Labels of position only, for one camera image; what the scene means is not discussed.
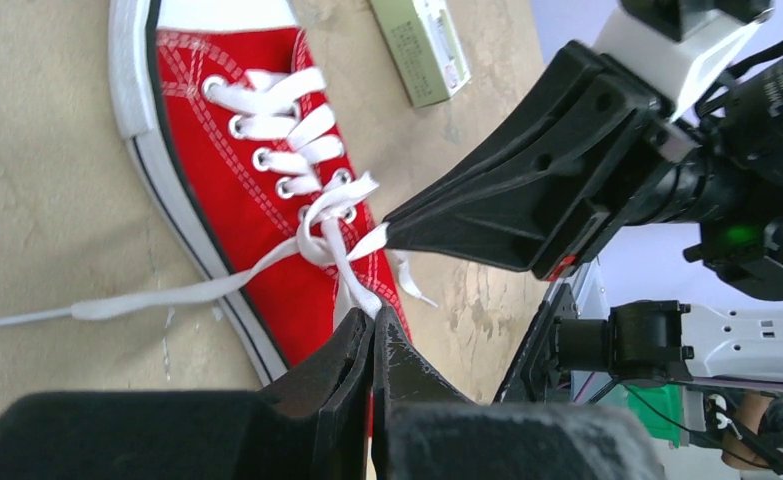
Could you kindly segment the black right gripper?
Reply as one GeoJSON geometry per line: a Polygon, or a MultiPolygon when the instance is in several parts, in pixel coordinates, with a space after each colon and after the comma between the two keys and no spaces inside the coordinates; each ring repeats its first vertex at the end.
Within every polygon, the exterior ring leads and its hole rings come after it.
{"type": "Polygon", "coordinates": [[[491,135],[387,215],[388,245],[552,280],[620,227],[740,217],[756,176],[662,112],[655,89],[572,41],[491,135]]]}

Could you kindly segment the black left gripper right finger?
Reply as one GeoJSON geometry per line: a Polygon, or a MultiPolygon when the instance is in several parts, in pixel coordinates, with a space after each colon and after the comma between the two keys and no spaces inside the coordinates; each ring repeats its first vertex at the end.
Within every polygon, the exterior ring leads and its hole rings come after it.
{"type": "Polygon", "coordinates": [[[662,479],[641,423],[607,406],[477,404],[375,318],[373,440],[380,479],[662,479]]]}

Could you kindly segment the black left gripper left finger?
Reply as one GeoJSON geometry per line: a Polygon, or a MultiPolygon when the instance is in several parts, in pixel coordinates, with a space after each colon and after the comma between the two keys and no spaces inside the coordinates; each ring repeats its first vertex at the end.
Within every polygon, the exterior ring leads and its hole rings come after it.
{"type": "Polygon", "coordinates": [[[25,396],[0,415],[0,479],[362,479],[373,338],[354,310],[259,391],[25,396]]]}

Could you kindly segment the red canvas sneaker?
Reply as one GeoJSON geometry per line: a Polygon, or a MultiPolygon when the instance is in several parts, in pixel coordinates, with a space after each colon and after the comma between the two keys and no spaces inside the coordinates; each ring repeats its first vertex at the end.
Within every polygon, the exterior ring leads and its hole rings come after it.
{"type": "Polygon", "coordinates": [[[216,301],[268,384],[415,292],[288,2],[114,1],[108,52],[119,133],[203,279],[105,315],[216,301]]]}

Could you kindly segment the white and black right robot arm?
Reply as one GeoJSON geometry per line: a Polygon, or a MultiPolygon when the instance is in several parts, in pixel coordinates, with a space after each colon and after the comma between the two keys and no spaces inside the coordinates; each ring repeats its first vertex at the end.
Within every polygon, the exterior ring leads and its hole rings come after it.
{"type": "Polygon", "coordinates": [[[783,42],[725,68],[699,124],[646,74],[572,41],[509,117],[444,177],[387,216],[393,249],[553,281],[502,392],[538,398],[545,374],[596,371],[783,391],[783,314],[641,300],[568,313],[567,280],[625,227],[692,223],[683,256],[735,290],[783,301],[783,42]]]}

